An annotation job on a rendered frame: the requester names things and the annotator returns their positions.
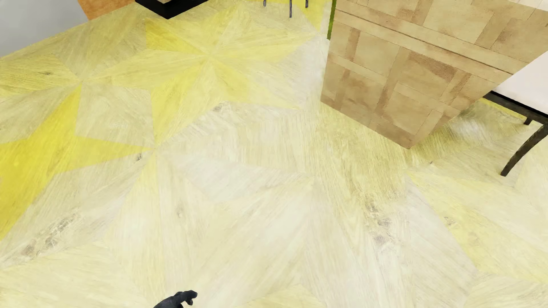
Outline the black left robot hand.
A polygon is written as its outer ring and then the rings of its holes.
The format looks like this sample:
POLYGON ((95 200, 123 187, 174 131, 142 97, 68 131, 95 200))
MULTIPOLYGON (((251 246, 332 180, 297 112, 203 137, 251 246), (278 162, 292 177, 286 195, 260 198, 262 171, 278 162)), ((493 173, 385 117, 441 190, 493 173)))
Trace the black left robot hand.
POLYGON ((188 306, 194 304, 194 299, 197 297, 196 291, 179 291, 175 295, 167 297, 154 305, 153 308, 184 308, 183 303, 188 306))

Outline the thin dark metal chair legs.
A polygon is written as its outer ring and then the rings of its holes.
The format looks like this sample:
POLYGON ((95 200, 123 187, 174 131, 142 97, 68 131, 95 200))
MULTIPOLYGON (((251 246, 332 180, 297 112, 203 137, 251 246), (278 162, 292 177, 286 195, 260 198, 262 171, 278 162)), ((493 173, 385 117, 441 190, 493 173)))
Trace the thin dark metal chair legs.
POLYGON ((289 10, 289 18, 293 17, 293 13, 297 8, 304 10, 306 12, 308 10, 308 7, 310 6, 310 0, 259 0, 259 1, 262 2, 264 7, 266 7, 266 5, 269 2, 278 3, 278 4, 287 4, 288 10, 289 10))

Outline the white table with black legs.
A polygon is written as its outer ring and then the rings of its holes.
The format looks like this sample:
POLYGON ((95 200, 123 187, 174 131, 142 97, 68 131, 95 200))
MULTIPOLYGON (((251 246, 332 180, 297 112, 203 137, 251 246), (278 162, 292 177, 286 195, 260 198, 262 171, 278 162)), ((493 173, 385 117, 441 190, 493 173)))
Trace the white table with black legs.
POLYGON ((535 145, 548 136, 548 52, 520 69, 483 98, 523 115, 525 125, 533 121, 541 124, 509 159, 500 173, 505 177, 535 145))

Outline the orange wooden panel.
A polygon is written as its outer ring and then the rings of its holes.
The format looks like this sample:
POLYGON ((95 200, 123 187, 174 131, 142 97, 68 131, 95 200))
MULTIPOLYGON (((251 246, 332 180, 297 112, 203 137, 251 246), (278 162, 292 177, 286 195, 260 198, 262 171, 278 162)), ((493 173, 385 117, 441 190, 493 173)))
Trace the orange wooden panel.
POLYGON ((95 19, 135 2, 135 0, 77 0, 88 20, 95 19))

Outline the light wooden parquet cabinet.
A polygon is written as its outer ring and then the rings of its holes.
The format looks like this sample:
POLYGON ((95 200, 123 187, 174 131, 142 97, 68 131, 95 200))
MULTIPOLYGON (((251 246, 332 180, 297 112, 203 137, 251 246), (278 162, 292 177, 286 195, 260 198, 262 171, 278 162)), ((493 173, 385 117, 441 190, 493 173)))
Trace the light wooden parquet cabinet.
POLYGON ((321 102, 411 148, 548 51, 548 0, 337 0, 321 102))

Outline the black furniture base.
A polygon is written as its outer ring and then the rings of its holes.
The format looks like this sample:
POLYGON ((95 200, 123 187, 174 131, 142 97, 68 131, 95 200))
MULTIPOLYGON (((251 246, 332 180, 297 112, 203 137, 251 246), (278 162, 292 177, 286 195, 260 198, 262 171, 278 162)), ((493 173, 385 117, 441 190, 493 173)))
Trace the black furniture base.
POLYGON ((134 0, 146 9, 156 13, 157 15, 171 19, 179 14, 189 11, 208 0, 166 0, 165 3, 160 0, 134 0))

